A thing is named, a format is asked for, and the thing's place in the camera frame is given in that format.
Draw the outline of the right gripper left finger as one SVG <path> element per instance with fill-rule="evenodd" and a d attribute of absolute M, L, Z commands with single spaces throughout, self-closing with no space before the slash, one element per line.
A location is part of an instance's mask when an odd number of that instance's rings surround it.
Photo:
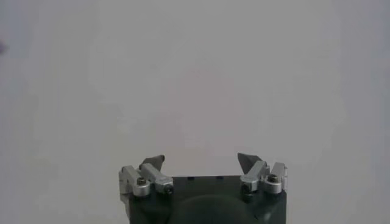
<path fill-rule="evenodd" d="M 147 197 L 151 194 L 152 188 L 157 193 L 171 195 L 174 192 L 173 177 L 161 173 L 162 164 L 165 161 L 164 155 L 158 155 L 144 159 L 135 168 L 124 166 L 119 171 L 119 193 L 121 195 L 132 194 L 135 197 Z"/>

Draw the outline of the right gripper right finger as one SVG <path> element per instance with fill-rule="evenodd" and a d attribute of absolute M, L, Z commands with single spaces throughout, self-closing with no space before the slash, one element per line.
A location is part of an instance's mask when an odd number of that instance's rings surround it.
<path fill-rule="evenodd" d="M 238 153 L 238 161 L 243 170 L 239 180 L 244 194 L 264 191 L 280 194 L 287 189 L 287 167 L 276 162 L 272 167 L 257 155 Z"/>

